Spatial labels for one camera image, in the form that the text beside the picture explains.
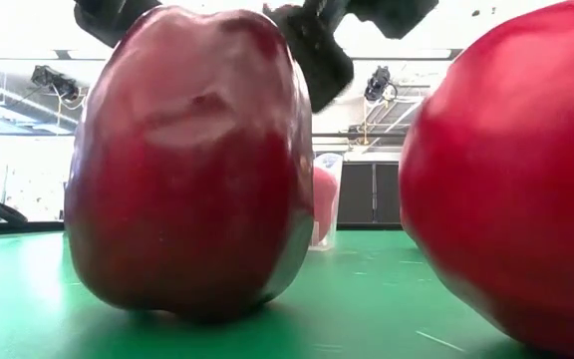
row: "green table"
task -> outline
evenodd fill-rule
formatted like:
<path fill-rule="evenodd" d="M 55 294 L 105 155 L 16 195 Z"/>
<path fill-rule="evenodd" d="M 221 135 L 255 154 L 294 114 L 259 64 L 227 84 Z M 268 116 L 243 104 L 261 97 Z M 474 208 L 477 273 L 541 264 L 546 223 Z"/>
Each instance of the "green table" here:
<path fill-rule="evenodd" d="M 0 236 L 0 358 L 535 357 L 451 296 L 402 232 L 338 235 L 266 310 L 217 328 L 100 302 L 62 233 Z"/>

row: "scratch mark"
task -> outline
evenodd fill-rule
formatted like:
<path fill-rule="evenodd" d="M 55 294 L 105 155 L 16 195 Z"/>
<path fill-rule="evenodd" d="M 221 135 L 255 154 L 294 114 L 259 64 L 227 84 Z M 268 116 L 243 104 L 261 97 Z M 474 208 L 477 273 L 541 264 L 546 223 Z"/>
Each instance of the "scratch mark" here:
<path fill-rule="evenodd" d="M 451 348 L 451 349 L 455 349 L 455 350 L 457 350 L 457 351 L 459 351 L 459 352 L 465 353 L 464 349 L 462 349 L 462 348 L 460 348 L 460 347 L 458 347 L 458 346 L 455 346 L 455 345 L 453 345 L 453 344 L 451 344 L 451 343 L 447 343 L 447 342 L 445 342 L 445 341 L 443 341 L 443 340 L 437 339 L 437 338 L 435 338 L 435 337 L 433 337 L 433 336 L 430 336 L 430 335 L 428 335 L 428 334 L 426 334 L 426 333 L 422 333 L 422 332 L 420 332 L 419 330 L 416 330 L 416 334 L 418 334 L 418 335 L 420 335 L 420 336 L 423 336 L 424 338 L 426 338 L 426 339 L 428 339 L 428 340 L 432 340 L 432 341 L 434 341 L 435 343 L 438 343 L 438 344 L 441 344 L 441 345 L 443 345 L 443 346 L 449 347 L 449 348 Z"/>
<path fill-rule="evenodd" d="M 314 348 L 321 352 L 328 353 L 340 353 L 343 351 L 343 347 L 334 344 L 314 344 Z"/>

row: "robotic arm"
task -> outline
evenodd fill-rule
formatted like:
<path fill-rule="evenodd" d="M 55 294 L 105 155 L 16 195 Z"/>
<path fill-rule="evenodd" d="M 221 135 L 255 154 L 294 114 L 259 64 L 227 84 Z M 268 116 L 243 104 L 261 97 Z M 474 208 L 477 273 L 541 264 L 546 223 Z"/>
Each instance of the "robotic arm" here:
<path fill-rule="evenodd" d="M 403 38 L 438 0 L 305 0 L 302 6 L 264 8 L 285 37 L 299 63 L 314 113 L 322 111 L 354 79 L 352 60 L 334 40 L 347 14 L 372 21 L 389 39 Z M 161 5 L 158 0 L 75 0 L 79 26 L 115 47 L 134 21 Z"/>

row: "apple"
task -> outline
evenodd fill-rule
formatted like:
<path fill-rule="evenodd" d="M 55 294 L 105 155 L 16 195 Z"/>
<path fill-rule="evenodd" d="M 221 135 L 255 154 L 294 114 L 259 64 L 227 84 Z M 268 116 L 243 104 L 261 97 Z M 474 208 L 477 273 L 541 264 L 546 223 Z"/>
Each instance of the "apple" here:
<path fill-rule="evenodd" d="M 82 282 L 114 306 L 194 322 L 275 298 L 311 238 L 311 117 L 265 16 L 144 14 L 76 133 L 65 224 Z"/>
<path fill-rule="evenodd" d="M 407 135 L 400 191 L 403 226 L 453 293 L 574 358 L 574 1 L 454 61 Z"/>

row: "dark cabinet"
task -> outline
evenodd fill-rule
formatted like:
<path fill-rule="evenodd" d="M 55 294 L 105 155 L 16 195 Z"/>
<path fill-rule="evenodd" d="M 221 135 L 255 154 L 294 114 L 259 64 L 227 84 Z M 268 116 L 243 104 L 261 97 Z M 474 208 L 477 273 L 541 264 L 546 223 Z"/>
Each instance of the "dark cabinet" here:
<path fill-rule="evenodd" d="M 338 223 L 372 223 L 373 206 L 372 164 L 343 164 L 338 202 Z"/>
<path fill-rule="evenodd" d="M 398 164 L 376 165 L 376 222 L 400 223 Z"/>
<path fill-rule="evenodd" d="M 397 163 L 344 163 L 339 225 L 400 224 Z"/>

